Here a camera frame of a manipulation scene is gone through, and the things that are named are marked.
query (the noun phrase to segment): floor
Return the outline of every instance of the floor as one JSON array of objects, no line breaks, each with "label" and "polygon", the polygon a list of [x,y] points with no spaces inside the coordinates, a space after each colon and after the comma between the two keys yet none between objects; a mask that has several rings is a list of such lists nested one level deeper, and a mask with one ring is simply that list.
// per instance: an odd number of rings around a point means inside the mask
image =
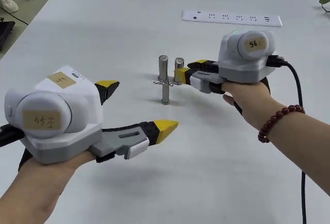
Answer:
[{"label": "floor", "polygon": [[[30,23],[37,13],[42,9],[48,0],[14,0],[18,6],[19,11],[14,13],[17,18]],[[6,14],[3,10],[0,10],[0,17],[3,17],[5,21],[15,21],[16,25],[13,29],[13,33],[8,37],[7,41],[4,44],[3,51],[0,52],[0,59],[4,54],[9,50],[17,38],[22,34],[22,32],[27,27],[25,24],[17,21],[10,15]]]}]

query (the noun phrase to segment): white table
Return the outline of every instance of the white table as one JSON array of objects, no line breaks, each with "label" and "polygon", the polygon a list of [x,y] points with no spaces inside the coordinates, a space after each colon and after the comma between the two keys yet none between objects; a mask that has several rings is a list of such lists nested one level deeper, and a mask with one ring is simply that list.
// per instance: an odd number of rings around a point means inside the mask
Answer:
[{"label": "white table", "polygon": [[[216,60],[223,35],[240,25],[189,23],[184,9],[280,15],[271,28],[277,52],[302,78],[309,114],[330,123],[327,83],[330,16],[318,0],[49,0],[0,63],[0,106],[9,88],[29,88],[69,64],[92,81],[120,87],[103,107],[105,127],[168,118],[179,127],[131,161],[90,163],[70,181],[48,223],[301,223],[300,170],[257,141],[235,109],[217,95],[171,88],[160,104],[158,56]],[[273,96],[296,104],[288,69],[270,77]],[[3,110],[0,121],[5,123]],[[14,178],[23,146],[0,150],[0,189]],[[309,179],[309,223],[328,223],[330,200]]]}]

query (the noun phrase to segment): shoe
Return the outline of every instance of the shoe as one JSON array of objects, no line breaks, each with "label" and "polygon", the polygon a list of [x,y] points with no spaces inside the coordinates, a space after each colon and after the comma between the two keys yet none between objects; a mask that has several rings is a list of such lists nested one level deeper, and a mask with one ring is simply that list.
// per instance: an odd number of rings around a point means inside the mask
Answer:
[{"label": "shoe", "polygon": [[8,13],[15,13],[19,9],[13,0],[0,0],[0,6]]}]

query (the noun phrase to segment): power strip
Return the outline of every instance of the power strip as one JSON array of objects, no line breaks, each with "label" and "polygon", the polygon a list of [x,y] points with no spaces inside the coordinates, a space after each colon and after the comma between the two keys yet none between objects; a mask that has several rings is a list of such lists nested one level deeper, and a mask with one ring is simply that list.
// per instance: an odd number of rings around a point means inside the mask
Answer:
[{"label": "power strip", "polygon": [[185,10],[182,20],[189,22],[213,22],[241,25],[282,27],[282,21],[275,15],[239,14],[225,11]]}]

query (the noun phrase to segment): metal rod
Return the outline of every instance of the metal rod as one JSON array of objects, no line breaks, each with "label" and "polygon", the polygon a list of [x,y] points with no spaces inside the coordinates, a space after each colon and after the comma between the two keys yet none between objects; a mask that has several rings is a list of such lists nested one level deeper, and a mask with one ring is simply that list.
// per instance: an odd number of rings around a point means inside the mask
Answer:
[{"label": "metal rod", "polygon": [[168,82],[162,84],[161,103],[163,105],[168,105],[170,103],[170,85],[168,84]]},{"label": "metal rod", "polygon": [[181,85],[181,80],[178,77],[177,74],[175,74],[175,70],[179,69],[179,68],[183,68],[185,66],[185,60],[183,58],[176,58],[174,61],[175,64],[175,68],[174,68],[174,78],[173,78],[173,83],[175,85]]},{"label": "metal rod", "polygon": [[166,81],[168,79],[168,65],[169,57],[166,55],[159,56],[159,81]]}]

